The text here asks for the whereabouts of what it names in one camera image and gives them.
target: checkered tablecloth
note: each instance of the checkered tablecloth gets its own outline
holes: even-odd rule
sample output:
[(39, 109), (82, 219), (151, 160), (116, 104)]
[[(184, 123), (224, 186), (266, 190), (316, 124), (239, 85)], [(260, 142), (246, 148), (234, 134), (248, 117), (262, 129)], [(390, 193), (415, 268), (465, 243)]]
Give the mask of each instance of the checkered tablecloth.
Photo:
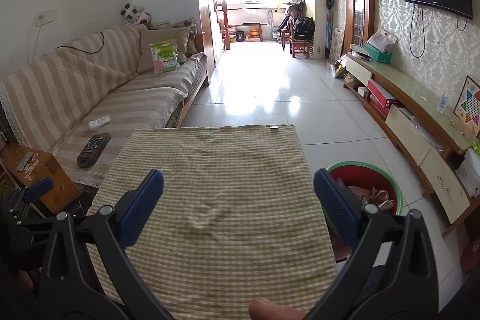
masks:
[(308, 310), (337, 275), (294, 126), (135, 131), (90, 211), (115, 205), (153, 168), (164, 194), (126, 252), (176, 319), (249, 319), (254, 297)]

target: electrical cord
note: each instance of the electrical cord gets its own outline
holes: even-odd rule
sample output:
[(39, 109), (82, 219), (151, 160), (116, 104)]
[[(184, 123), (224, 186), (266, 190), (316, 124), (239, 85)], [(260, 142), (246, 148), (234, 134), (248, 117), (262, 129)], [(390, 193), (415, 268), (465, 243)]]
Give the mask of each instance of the electrical cord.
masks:
[(412, 21), (410, 23), (410, 39), (409, 39), (409, 45), (410, 45), (410, 53), (412, 54), (412, 56), (414, 58), (421, 58), (423, 56), (423, 54), (425, 53), (425, 48), (427, 47), (427, 42), (425, 40), (425, 25), (424, 25), (424, 22), (423, 22), (423, 5), (420, 5), (420, 10), (421, 10), (421, 26), (422, 26), (422, 30), (423, 30), (423, 51), (422, 51), (422, 54), (420, 56), (416, 56), (413, 51), (412, 51), (412, 29), (413, 29), (413, 17), (415, 15), (415, 7), (416, 7), (416, 4), (413, 5), (413, 13), (412, 13)]
[(466, 28), (467, 28), (467, 23), (469, 22), (469, 19), (468, 18), (465, 18), (465, 26), (463, 27), (463, 29), (460, 29), (458, 27), (458, 15), (457, 15), (457, 30), (458, 31), (464, 31)]
[(42, 31), (42, 26), (43, 25), (40, 25), (40, 29), (38, 29), (37, 41), (35, 41), (35, 49), (33, 51), (32, 61), (35, 60), (35, 54), (37, 53), (38, 38), (40, 37), (40, 32)]
[(89, 55), (94, 55), (95, 53), (99, 53), (103, 47), (105, 46), (105, 36), (103, 35), (102, 32), (97, 32), (97, 33), (100, 33), (103, 37), (103, 43), (102, 43), (102, 46), (101, 48), (98, 50), (98, 51), (95, 51), (95, 52), (87, 52), (87, 51), (84, 51), (83, 49), (78, 49), (78, 48), (75, 48), (73, 46), (68, 46), (68, 45), (60, 45), (58, 47), (56, 47), (55, 49), (59, 49), (59, 48), (70, 48), (70, 49), (76, 49), (77, 51), (80, 51), (80, 52), (83, 52), (83, 53), (88, 53)]

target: tiled floor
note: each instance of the tiled floor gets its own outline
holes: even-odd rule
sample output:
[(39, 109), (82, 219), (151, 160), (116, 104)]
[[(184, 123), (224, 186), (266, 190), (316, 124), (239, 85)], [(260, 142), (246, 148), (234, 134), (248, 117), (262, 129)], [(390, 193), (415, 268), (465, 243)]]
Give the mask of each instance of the tiled floor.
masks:
[[(362, 108), (324, 60), (293, 59), (272, 42), (233, 43), (224, 52), (207, 89), (199, 93), (183, 126), (293, 124), (311, 172), (343, 160), (362, 160), (389, 171), (404, 197), (404, 213), (420, 210), (429, 230), (440, 283), (440, 308), (457, 292), (463, 275), (460, 255), (468, 243), (462, 226), (443, 239), (446, 215), (404, 155)], [(376, 264), (385, 263), (384, 244)]]

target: star pattern game board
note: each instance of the star pattern game board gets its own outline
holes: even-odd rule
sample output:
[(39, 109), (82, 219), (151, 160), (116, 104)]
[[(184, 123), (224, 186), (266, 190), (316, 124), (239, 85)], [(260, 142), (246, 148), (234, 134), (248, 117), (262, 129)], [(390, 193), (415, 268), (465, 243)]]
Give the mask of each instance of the star pattern game board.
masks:
[(480, 132), (480, 87), (467, 76), (462, 93), (455, 107), (455, 114), (469, 131), (477, 136)]

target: drawer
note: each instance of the drawer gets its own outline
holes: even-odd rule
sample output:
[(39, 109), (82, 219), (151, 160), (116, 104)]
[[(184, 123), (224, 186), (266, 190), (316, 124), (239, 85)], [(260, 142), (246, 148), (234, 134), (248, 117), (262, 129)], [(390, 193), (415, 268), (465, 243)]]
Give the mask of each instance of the drawer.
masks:
[(350, 58), (346, 63), (346, 70), (366, 86), (368, 79), (371, 79), (371, 72)]
[(392, 105), (385, 122), (404, 145), (417, 165), (423, 161), (431, 144), (414, 123), (398, 107)]
[(434, 147), (428, 151), (420, 169), (435, 190), (448, 219), (453, 223), (470, 206), (462, 185)]

